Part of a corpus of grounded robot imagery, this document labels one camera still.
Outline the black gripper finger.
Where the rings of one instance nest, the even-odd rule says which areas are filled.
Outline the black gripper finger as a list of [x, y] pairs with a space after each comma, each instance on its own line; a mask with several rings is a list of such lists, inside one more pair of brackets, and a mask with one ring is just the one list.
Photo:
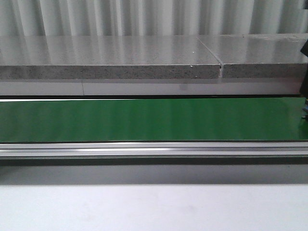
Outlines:
[[306, 100], [308, 99], [308, 69], [306, 70], [299, 92]]

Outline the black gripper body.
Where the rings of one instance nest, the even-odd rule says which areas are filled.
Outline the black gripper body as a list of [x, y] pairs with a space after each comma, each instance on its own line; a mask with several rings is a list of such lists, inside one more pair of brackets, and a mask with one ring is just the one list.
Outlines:
[[308, 40], [305, 42], [300, 52], [304, 54], [306, 57], [308, 57]]

